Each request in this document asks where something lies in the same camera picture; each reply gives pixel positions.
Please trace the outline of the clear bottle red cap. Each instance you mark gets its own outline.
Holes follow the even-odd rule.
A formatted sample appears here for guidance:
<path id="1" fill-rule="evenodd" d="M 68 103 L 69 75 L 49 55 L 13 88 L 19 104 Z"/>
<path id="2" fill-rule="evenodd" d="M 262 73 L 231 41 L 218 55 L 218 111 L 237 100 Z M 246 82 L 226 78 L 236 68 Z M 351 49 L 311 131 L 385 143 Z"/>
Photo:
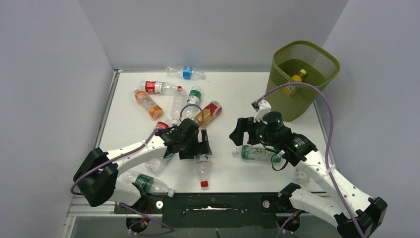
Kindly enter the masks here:
<path id="1" fill-rule="evenodd" d="M 197 167 L 200 187 L 202 189 L 207 189 L 209 186 L 209 178 L 210 178 L 209 156 L 206 154 L 198 155 L 194 157 L 194 160 L 195 160 L 195 166 Z"/>

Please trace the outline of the green tea bottle white cap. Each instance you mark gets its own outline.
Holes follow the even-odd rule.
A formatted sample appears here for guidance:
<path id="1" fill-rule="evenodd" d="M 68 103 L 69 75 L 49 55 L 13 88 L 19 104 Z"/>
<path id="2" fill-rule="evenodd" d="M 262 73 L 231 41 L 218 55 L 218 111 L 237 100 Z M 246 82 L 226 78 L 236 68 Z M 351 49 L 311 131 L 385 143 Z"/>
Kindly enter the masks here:
<path id="1" fill-rule="evenodd" d="M 243 145 L 232 148 L 231 153 L 234 157 L 241 158 L 243 160 L 273 163 L 281 162 L 281 158 L 276 153 L 263 147 Z"/>

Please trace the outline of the yellow honey pomelo drink bottle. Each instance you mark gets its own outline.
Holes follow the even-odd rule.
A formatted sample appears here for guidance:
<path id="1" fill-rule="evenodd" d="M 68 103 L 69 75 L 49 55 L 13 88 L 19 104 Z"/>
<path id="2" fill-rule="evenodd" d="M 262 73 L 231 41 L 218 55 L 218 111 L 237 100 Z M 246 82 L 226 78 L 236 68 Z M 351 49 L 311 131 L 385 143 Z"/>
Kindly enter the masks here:
<path id="1" fill-rule="evenodd" d="M 307 74 L 307 71 L 305 69 L 301 69 L 297 74 L 293 75 L 291 78 L 293 81 L 303 82 L 303 79 L 306 76 L 306 74 Z M 297 91 L 297 86 L 289 85 L 289 86 L 283 87 L 282 90 L 284 91 L 286 95 L 292 96 Z"/>

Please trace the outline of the clear water bottle blue cap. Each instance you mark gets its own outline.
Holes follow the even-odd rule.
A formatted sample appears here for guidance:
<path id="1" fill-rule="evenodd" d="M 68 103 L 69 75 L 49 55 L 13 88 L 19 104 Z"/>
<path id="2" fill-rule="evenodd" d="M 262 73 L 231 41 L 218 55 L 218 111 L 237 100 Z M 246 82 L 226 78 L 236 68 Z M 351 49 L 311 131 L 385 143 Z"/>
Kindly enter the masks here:
<path id="1" fill-rule="evenodd" d="M 294 168 L 294 170 L 294 183 L 303 186 L 307 185 L 310 181 L 309 176 L 298 168 Z"/>

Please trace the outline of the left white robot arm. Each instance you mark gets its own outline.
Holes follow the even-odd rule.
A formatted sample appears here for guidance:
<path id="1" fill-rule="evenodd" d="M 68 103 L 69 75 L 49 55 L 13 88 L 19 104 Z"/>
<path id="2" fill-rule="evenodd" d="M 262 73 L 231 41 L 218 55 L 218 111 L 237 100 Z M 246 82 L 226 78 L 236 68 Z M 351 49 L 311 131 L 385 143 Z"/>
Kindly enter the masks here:
<path id="1" fill-rule="evenodd" d="M 200 129 L 191 119 L 179 126 L 155 130 L 149 137 L 132 145 L 103 151 L 91 150 L 73 177 L 71 187 L 79 189 L 91 207 L 112 201 L 132 206 L 145 190 L 135 184 L 118 181 L 120 175 L 142 163 L 170 154 L 181 159 L 193 159 L 199 155 L 211 155 L 206 129 Z"/>

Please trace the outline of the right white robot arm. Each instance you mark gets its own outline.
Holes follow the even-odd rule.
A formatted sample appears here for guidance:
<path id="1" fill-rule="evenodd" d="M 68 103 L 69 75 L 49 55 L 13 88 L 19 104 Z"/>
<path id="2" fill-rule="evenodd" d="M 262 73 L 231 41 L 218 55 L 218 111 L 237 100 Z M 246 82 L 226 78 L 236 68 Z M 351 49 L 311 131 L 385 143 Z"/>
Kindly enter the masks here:
<path id="1" fill-rule="evenodd" d="M 239 118 L 229 138 L 235 145 L 248 144 L 272 147 L 294 168 L 308 175 L 327 197 L 313 194 L 296 183 L 281 190 L 279 207 L 286 212 L 293 209 L 308 212 L 334 226 L 343 238 L 368 238 L 381 225 L 387 203 L 373 198 L 349 182 L 317 147 L 304 135 L 294 133 L 283 124 L 281 113 L 268 112 L 261 120 Z"/>

